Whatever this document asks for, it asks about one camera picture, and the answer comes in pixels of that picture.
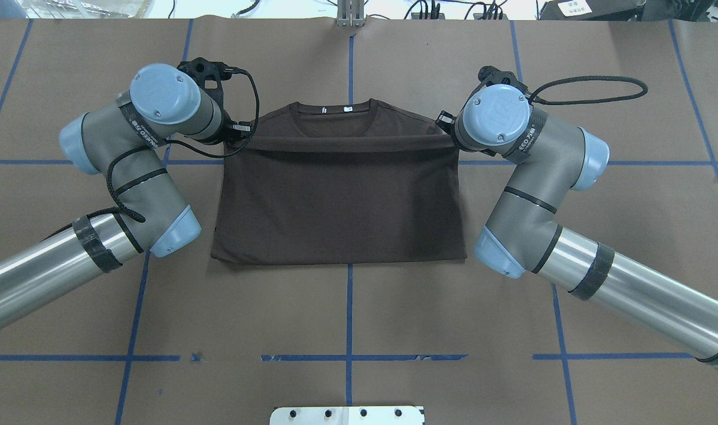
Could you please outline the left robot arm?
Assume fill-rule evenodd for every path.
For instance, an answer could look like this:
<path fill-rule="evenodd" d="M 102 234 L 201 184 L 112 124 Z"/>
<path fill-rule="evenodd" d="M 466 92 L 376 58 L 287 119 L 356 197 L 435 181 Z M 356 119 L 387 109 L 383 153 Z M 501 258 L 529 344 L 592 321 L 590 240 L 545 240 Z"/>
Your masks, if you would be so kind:
<path fill-rule="evenodd" d="M 167 257 L 199 237 L 191 202 L 159 151 L 222 159 L 259 118 L 233 121 L 225 81 L 248 70 L 197 57 L 149 64 L 57 124 L 59 161 L 0 164 L 0 331 L 135 257 Z"/>

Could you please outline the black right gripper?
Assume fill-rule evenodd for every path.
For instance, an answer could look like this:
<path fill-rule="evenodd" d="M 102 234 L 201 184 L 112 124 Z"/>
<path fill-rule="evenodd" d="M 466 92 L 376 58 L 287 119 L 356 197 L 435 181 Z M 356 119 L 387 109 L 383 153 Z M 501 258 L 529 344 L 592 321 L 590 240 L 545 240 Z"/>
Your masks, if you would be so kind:
<path fill-rule="evenodd" d="M 502 71 L 494 66 L 483 66 L 478 70 L 477 78 L 479 80 L 478 93 L 494 84 L 506 84 L 520 91 L 522 99 L 528 100 L 530 97 L 526 84 L 522 83 L 515 73 L 511 71 Z M 457 116 L 448 111 L 440 111 L 435 124 L 446 134 L 453 134 L 456 129 L 456 122 Z"/>

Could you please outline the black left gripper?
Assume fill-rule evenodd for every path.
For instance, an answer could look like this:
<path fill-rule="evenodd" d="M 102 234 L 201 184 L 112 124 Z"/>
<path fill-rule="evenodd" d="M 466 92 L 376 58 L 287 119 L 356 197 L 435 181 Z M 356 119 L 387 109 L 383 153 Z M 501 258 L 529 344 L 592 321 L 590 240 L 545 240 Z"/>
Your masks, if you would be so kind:
<path fill-rule="evenodd" d="M 222 81 L 230 79 L 229 65 L 221 61 L 197 57 L 180 62 L 177 69 L 191 77 L 197 86 L 213 99 L 221 110 L 224 110 Z M 227 121 L 227 131 L 234 133 L 226 134 L 223 138 L 225 148 L 241 148 L 248 144 L 253 124 L 251 122 Z"/>

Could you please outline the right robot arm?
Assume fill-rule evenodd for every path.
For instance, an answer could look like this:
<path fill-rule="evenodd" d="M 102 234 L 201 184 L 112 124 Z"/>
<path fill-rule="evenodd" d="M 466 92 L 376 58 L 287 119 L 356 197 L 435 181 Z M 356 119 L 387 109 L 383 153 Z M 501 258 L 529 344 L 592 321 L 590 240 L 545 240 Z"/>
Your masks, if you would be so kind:
<path fill-rule="evenodd" d="M 603 74 L 565 77 L 530 89 L 513 71 L 483 66 L 461 110 L 443 110 L 436 123 L 458 149 L 499 156 L 513 165 L 475 240 L 480 263 L 509 278 L 540 276 L 718 371 L 718 299 L 560 220 L 561 207 L 602 177 L 610 148 L 546 107 L 625 102 L 649 89 L 632 76 Z"/>

